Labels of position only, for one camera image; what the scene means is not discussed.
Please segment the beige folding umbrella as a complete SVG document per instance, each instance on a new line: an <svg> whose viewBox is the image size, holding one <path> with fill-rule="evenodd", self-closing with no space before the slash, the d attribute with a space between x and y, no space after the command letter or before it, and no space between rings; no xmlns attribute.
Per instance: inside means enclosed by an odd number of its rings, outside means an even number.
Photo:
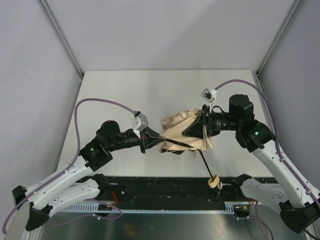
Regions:
<svg viewBox="0 0 320 240"><path fill-rule="evenodd" d="M160 136L167 139L158 144L158 150L162 153L180 154L185 151L199 151L203 153L211 150L214 145L209 136L205 136L207 128L201 126L200 130L187 133L201 117L201 110L193 108L178 112L175 115L166 116L161 120L163 132Z"/></svg>

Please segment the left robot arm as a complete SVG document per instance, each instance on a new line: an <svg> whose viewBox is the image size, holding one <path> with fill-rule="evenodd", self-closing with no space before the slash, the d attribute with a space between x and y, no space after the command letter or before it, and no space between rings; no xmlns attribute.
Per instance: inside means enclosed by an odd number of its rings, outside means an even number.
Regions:
<svg viewBox="0 0 320 240"><path fill-rule="evenodd" d="M44 225L60 210L84 200L105 200L111 194L108 179L97 173L112 159L112 152L140 147L146 150L163 142L183 148L191 144L172 137L165 137L148 126L141 131L120 130L114 120L104 122L96 135L83 148L78 148L74 159L59 171L51 174L38 184L25 188L21 185L12 190L15 206L20 208L28 203L28 219L25 229L30 232Z"/></svg>

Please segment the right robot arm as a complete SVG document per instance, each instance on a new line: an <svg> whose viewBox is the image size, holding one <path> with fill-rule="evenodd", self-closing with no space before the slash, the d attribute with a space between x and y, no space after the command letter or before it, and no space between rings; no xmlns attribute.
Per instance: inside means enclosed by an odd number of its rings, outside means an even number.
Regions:
<svg viewBox="0 0 320 240"><path fill-rule="evenodd" d="M239 145L260 160L279 184L278 188L268 187L242 174L231 182L235 193L274 210L293 232L303 232L320 217L319 189L276 145L276 137L271 130L255 119L254 105L247 95L232 95L228 110L214 112L203 105L199 117L183 131L183 136L203 139L214 137L221 131L234 131Z"/></svg>

